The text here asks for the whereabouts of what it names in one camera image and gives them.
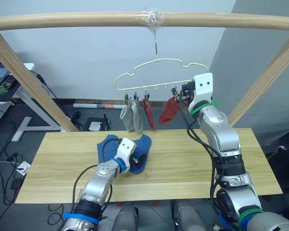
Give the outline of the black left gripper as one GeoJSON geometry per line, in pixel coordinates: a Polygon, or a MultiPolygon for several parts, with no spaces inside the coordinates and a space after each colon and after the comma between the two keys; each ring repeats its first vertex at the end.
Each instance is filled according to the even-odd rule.
{"type": "Polygon", "coordinates": [[[130,158],[130,169],[139,169],[145,166],[145,161],[147,160],[147,155],[143,154],[140,157],[132,156],[130,158]]]}

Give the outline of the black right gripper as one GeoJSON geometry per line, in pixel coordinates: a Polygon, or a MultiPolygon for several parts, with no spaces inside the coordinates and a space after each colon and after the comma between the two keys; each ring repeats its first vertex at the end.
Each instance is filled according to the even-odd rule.
{"type": "Polygon", "coordinates": [[[195,82],[194,81],[191,81],[191,82],[188,82],[186,84],[183,84],[182,85],[182,88],[181,88],[181,91],[180,92],[183,92],[183,95],[180,96],[176,96],[176,101],[179,102],[179,101],[182,101],[182,102],[185,102],[185,101],[189,101],[191,99],[191,95],[194,95],[194,91],[195,91],[195,82]]]}

